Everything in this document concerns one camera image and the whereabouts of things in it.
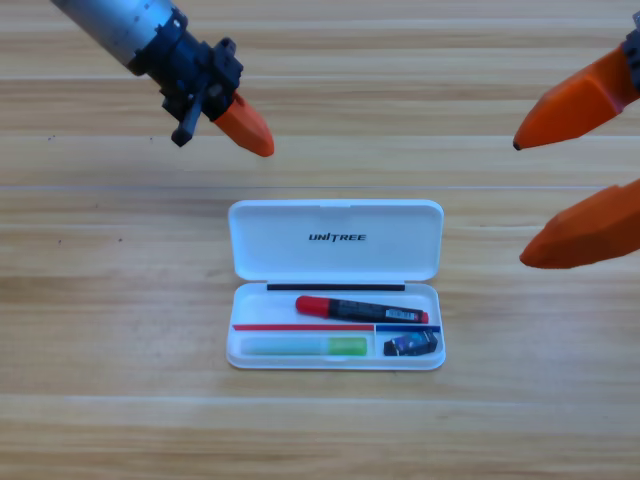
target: green highlighter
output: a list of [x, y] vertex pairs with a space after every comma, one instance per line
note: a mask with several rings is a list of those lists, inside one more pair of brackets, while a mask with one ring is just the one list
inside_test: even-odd
[[367, 354], [363, 337], [252, 337], [242, 341], [244, 355], [330, 355], [362, 357]]

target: silver metal cylinder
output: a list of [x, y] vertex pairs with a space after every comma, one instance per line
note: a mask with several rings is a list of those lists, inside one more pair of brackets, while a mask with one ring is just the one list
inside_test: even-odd
[[123, 65], [172, 15], [170, 0], [51, 0]]

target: unitree logo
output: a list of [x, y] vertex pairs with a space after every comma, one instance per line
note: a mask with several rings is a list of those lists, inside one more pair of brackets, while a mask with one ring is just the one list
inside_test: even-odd
[[324, 233], [320, 235], [311, 234], [309, 240], [325, 241], [325, 242], [364, 242], [367, 239], [366, 235], [342, 235], [334, 233]]

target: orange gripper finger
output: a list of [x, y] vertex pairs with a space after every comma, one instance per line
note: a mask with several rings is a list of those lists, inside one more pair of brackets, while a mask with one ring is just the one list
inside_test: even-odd
[[640, 249], [640, 180], [611, 186], [557, 214], [520, 256], [529, 267], [569, 269]]
[[516, 150], [578, 138], [640, 98], [622, 45], [549, 90], [515, 135]]
[[213, 123], [239, 146], [257, 155], [270, 157], [275, 151], [267, 123], [238, 93], [234, 93], [231, 106]]

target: wooden table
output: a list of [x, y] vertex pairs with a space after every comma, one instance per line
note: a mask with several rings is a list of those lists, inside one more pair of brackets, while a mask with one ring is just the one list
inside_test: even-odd
[[[237, 41], [265, 160], [46, 0], [0, 4], [0, 477], [617, 480], [640, 476], [640, 256], [518, 256], [640, 171], [640, 110], [515, 152], [546, 89], [633, 28], [630, 0], [181, 0]], [[446, 212], [448, 359], [429, 373], [251, 372], [225, 359], [229, 206], [428, 198]]]

